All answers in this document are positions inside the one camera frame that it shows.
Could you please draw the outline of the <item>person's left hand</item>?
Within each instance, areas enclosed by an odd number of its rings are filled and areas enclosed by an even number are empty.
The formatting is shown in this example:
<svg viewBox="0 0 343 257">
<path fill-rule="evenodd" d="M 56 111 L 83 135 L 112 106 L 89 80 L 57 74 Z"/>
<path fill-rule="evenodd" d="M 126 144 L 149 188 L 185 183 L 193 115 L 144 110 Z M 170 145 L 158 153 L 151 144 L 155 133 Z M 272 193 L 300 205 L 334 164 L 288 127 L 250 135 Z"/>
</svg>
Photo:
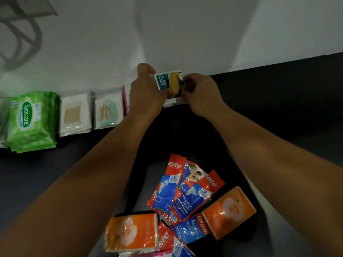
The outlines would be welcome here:
<svg viewBox="0 0 343 257">
<path fill-rule="evenodd" d="M 152 76 L 156 70 L 147 63 L 137 66 L 137 78 L 131 83 L 128 115 L 149 124 L 161 113 L 165 100 L 160 99 L 160 91 Z"/>
</svg>

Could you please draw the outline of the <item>person's right hand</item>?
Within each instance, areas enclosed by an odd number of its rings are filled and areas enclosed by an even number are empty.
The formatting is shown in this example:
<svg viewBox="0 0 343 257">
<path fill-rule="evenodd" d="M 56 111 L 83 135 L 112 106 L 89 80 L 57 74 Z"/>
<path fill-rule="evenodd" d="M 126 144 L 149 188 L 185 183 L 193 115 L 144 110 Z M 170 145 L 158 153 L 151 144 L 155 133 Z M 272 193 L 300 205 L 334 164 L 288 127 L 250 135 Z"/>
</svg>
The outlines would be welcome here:
<svg viewBox="0 0 343 257">
<path fill-rule="evenodd" d="M 193 93 L 182 92 L 182 98 L 196 115 L 212 121 L 215 117 L 230 111 L 212 77 L 192 73 L 187 74 L 185 78 L 191 78 L 196 83 Z"/>
</svg>

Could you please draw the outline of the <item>teal and yellow sponge pack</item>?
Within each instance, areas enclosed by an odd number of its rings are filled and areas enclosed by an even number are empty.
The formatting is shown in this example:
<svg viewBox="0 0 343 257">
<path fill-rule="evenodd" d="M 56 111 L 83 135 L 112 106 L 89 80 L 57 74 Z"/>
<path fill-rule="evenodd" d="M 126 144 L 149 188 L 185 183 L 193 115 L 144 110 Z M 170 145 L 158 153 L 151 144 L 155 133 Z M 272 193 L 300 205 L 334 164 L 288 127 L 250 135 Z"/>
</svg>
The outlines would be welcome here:
<svg viewBox="0 0 343 257">
<path fill-rule="evenodd" d="M 181 82 L 183 81 L 183 73 L 181 71 L 154 74 L 154 79 L 158 91 L 171 89 L 168 99 L 181 97 Z"/>
</svg>

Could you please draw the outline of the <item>person's right forearm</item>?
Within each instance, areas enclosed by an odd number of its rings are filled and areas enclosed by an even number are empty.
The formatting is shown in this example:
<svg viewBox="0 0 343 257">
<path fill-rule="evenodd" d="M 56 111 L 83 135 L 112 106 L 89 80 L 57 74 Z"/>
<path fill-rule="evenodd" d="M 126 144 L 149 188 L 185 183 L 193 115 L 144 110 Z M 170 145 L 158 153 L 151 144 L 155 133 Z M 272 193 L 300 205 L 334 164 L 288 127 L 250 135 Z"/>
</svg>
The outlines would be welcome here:
<svg viewBox="0 0 343 257">
<path fill-rule="evenodd" d="M 322 255 L 343 257 L 343 168 L 274 135 L 226 104 L 211 107 L 206 119 L 274 209 Z"/>
</svg>

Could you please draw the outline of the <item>person's left forearm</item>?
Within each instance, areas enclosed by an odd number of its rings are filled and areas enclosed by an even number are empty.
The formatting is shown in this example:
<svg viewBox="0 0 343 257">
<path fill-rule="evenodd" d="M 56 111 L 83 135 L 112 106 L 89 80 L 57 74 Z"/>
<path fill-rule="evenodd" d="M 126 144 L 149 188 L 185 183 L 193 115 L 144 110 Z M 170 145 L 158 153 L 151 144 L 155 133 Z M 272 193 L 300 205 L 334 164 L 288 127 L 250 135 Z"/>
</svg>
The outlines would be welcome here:
<svg viewBox="0 0 343 257">
<path fill-rule="evenodd" d="M 0 257 L 87 257 L 125 190 L 142 138 L 161 112 L 134 111 L 0 236 Z"/>
</svg>

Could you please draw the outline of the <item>white packet under sponge pack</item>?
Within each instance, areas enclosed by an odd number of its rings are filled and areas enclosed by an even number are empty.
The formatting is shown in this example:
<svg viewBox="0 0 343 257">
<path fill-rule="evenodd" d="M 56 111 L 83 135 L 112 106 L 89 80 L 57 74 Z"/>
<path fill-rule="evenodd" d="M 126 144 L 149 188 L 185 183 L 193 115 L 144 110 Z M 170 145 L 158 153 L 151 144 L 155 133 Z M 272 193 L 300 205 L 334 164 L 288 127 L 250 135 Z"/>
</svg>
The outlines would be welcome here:
<svg viewBox="0 0 343 257">
<path fill-rule="evenodd" d="M 163 103 L 163 108 L 168 108 L 182 104 L 187 104 L 187 102 L 182 97 L 170 98 L 165 100 L 165 102 Z"/>
</svg>

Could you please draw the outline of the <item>pink-edged white packet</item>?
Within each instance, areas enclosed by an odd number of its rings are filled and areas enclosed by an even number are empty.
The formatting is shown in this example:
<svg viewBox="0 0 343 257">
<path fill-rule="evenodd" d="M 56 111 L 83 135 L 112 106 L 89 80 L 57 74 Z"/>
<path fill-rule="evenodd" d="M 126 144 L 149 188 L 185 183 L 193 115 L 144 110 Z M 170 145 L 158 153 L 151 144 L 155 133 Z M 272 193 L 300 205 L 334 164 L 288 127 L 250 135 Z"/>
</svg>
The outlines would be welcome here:
<svg viewBox="0 0 343 257">
<path fill-rule="evenodd" d="M 131 85 L 122 86 L 122 95 L 123 95 L 123 103 L 125 107 L 125 115 L 127 115 L 129 112 L 130 91 L 131 91 Z"/>
</svg>

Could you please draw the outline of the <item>black bag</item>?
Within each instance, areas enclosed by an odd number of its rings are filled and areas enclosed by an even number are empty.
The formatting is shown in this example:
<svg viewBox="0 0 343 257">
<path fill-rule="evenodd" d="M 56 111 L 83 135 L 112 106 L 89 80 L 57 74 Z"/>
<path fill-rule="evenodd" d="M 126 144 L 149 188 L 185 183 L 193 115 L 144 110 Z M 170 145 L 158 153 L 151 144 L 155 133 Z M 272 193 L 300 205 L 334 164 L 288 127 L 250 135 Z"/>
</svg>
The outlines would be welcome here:
<svg viewBox="0 0 343 257">
<path fill-rule="evenodd" d="M 163 177 L 170 154 L 186 157 L 206 172 L 214 169 L 225 185 L 198 212 L 226 192 L 239 186 L 257 212 L 234 231 L 217 241 L 205 236 L 188 247 L 196 257 L 273 257 L 265 213 L 251 186 L 229 155 L 219 133 L 206 119 L 196 116 L 188 105 L 162 109 L 139 146 L 118 213 L 151 210 L 148 199 Z"/>
</svg>

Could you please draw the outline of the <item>cotton swab packet teal print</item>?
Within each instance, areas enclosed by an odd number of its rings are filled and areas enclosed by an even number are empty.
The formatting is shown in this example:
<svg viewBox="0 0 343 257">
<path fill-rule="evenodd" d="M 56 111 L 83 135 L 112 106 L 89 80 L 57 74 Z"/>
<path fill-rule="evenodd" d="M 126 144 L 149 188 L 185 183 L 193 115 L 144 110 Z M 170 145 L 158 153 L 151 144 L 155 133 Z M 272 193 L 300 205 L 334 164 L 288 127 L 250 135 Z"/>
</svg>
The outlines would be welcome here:
<svg viewBox="0 0 343 257">
<path fill-rule="evenodd" d="M 93 105 L 93 129 L 116 127 L 124 118 L 122 90 L 97 93 Z"/>
</svg>

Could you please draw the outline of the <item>red blue toothpaste sachet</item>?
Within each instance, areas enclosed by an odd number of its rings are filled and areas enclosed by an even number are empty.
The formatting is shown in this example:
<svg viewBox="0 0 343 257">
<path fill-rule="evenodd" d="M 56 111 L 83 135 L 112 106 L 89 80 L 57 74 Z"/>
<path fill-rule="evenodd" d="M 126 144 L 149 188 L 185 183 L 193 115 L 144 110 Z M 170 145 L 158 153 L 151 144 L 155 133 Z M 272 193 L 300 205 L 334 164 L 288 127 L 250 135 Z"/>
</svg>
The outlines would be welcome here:
<svg viewBox="0 0 343 257">
<path fill-rule="evenodd" d="M 186 161 L 187 159 L 184 156 L 171 154 L 165 174 L 147 202 L 149 207 L 163 216 L 168 216 L 170 213 L 170 207 L 179 186 Z"/>
<path fill-rule="evenodd" d="M 195 183 L 186 193 L 183 193 L 170 208 L 170 214 L 166 217 L 172 225 L 186 220 L 206 203 L 225 182 L 213 169 L 207 177 Z"/>
<path fill-rule="evenodd" d="M 202 213 L 172 225 L 169 229 L 186 245 L 210 235 L 210 230 Z"/>
<path fill-rule="evenodd" d="M 163 220 L 158 225 L 158 250 L 171 250 L 173 257 L 196 257 Z"/>
</svg>

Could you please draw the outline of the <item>cotton swab packet plain white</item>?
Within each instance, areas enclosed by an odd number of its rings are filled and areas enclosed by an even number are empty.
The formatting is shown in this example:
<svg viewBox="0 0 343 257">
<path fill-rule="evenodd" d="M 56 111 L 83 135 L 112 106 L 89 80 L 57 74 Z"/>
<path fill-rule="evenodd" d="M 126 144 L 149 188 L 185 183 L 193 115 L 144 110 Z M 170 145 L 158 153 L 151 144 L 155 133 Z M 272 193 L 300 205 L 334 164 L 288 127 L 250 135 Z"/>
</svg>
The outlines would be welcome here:
<svg viewBox="0 0 343 257">
<path fill-rule="evenodd" d="M 92 96 L 90 91 L 60 99 L 59 137 L 90 133 Z"/>
</svg>

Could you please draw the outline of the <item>orange tissue pack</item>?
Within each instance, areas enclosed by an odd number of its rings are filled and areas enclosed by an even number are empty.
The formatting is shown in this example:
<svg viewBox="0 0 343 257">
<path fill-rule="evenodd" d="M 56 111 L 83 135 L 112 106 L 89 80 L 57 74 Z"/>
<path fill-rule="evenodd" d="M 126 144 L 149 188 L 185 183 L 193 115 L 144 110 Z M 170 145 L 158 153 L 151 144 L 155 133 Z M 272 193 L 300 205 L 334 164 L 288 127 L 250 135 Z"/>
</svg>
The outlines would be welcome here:
<svg viewBox="0 0 343 257">
<path fill-rule="evenodd" d="M 105 230 L 105 252 L 149 253 L 154 252 L 157 248 L 157 213 L 110 218 Z"/>
<path fill-rule="evenodd" d="M 218 241 L 257 212 L 239 186 L 222 195 L 201 214 L 211 235 Z"/>
</svg>

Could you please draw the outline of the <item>stack of green wet wipes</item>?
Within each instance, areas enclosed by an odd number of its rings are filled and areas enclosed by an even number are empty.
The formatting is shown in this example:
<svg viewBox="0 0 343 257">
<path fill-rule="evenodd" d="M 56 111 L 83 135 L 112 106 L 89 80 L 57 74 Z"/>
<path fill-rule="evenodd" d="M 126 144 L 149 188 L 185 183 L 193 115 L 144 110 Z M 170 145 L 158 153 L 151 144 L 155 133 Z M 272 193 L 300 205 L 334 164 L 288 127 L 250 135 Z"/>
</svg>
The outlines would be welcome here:
<svg viewBox="0 0 343 257">
<path fill-rule="evenodd" d="M 60 97 L 52 91 L 12 96 L 6 144 L 12 152 L 56 147 Z"/>
</svg>

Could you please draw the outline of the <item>pink packet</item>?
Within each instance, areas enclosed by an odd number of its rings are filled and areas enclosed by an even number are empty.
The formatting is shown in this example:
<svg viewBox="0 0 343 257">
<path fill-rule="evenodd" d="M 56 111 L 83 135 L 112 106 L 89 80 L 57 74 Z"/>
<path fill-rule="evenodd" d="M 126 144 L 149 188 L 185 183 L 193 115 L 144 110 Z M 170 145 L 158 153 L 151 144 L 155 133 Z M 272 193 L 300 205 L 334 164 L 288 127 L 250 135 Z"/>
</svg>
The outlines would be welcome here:
<svg viewBox="0 0 343 257">
<path fill-rule="evenodd" d="M 172 250 L 149 252 L 149 253 L 123 252 L 123 253 L 119 253 L 119 257 L 173 257 L 173 253 L 172 253 Z"/>
</svg>

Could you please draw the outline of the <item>green wet wipes pack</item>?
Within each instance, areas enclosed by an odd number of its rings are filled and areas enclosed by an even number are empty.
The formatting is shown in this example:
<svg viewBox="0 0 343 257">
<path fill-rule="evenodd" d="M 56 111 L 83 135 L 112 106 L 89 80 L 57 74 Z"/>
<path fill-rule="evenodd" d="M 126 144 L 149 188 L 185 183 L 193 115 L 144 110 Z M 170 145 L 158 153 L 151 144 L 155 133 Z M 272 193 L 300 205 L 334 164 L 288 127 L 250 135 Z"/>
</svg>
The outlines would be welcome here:
<svg viewBox="0 0 343 257">
<path fill-rule="evenodd" d="M 0 99 L 0 148 L 7 148 L 8 124 L 11 111 L 11 99 Z"/>
</svg>

